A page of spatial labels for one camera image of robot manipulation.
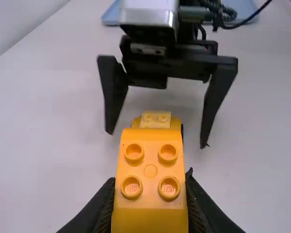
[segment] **white table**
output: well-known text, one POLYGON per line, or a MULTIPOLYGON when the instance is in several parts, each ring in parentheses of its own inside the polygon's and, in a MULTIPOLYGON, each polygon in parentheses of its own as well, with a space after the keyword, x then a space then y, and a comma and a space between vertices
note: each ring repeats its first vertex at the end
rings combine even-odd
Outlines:
POLYGON ((207 85, 197 81, 130 88, 114 135, 104 132, 96 56, 120 58, 123 34, 101 26, 111 2, 71 1, 0 57, 0 233, 65 225, 115 175, 122 129, 149 109, 183 120, 186 168, 233 221, 291 232, 291 3, 234 31, 207 28, 239 74, 200 150, 207 85))

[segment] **blue object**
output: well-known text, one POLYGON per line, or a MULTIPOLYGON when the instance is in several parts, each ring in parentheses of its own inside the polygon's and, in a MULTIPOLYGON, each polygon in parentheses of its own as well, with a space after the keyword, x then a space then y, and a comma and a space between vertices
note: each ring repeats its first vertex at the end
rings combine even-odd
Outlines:
MULTIPOLYGON (((257 10, 254 0, 222 0, 222 3, 237 11, 237 18, 233 22, 226 23, 230 25, 243 21, 257 10)), ((120 5, 121 0, 115 0, 109 9, 101 16, 101 21, 104 25, 118 26, 120 18, 120 5)), ((254 23, 257 20, 258 16, 254 17, 250 23, 254 23)))

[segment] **yellow lego brick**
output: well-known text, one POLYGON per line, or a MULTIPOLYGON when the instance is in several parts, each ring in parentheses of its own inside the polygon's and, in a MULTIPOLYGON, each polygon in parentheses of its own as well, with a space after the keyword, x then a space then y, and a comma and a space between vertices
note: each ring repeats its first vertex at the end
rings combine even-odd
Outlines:
POLYGON ((143 112, 140 128, 170 128, 171 112, 147 111, 143 112))
MULTIPOLYGON (((142 128, 140 126, 141 118, 142 118, 142 116, 135 118, 131 124, 131 127, 132 128, 142 128)), ((169 128, 181 131, 181 120, 178 117, 171 115, 169 128)))
POLYGON ((112 233, 188 233, 181 121, 132 128, 121 137, 112 233))

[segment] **black cable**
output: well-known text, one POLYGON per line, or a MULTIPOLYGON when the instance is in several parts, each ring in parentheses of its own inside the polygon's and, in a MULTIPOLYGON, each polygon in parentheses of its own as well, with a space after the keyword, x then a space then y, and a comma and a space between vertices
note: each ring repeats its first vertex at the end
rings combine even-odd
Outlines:
POLYGON ((250 20, 252 20, 255 16, 257 16, 268 4, 272 2, 272 0, 267 0, 257 11, 255 11, 251 16, 246 18, 245 20, 236 23, 231 26, 227 26, 224 24, 224 22, 229 22, 234 20, 237 17, 237 12, 229 7, 224 6, 223 4, 213 2, 211 0, 199 0, 199 2, 206 8, 209 8, 211 12, 214 12, 217 16, 213 20, 214 22, 214 31, 217 30, 218 27, 221 27, 225 30, 231 30, 238 28, 246 23, 248 23, 250 20))
POLYGON ((231 26, 227 26, 224 24, 224 21, 221 18, 221 25, 220 27, 225 29, 225 30, 231 30, 231 29, 235 29, 238 28, 244 24, 246 24, 247 22, 249 22, 250 20, 252 20, 255 16, 257 16, 262 10, 264 10, 265 7, 268 6, 268 4, 271 3, 272 0, 267 0, 257 11, 255 11, 251 16, 249 16, 248 18, 246 18, 245 20, 243 20, 242 22, 236 23, 234 25, 231 26))
POLYGON ((223 21, 230 22, 236 19, 237 12, 230 7, 224 6, 221 3, 218 3, 213 0, 199 0, 201 6, 204 6, 206 8, 209 8, 211 12, 215 12, 216 14, 219 14, 223 21))
POLYGON ((205 31, 205 29, 203 28, 203 26, 201 24, 197 25, 198 30, 200 30, 200 32, 202 33, 202 40, 206 40, 207 38, 207 33, 205 31))

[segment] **wall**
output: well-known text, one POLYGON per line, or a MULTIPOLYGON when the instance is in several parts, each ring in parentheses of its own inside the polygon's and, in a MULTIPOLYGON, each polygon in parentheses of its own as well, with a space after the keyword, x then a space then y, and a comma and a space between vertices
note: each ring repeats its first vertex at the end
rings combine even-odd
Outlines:
POLYGON ((0 55, 70 0, 0 0, 0 55))

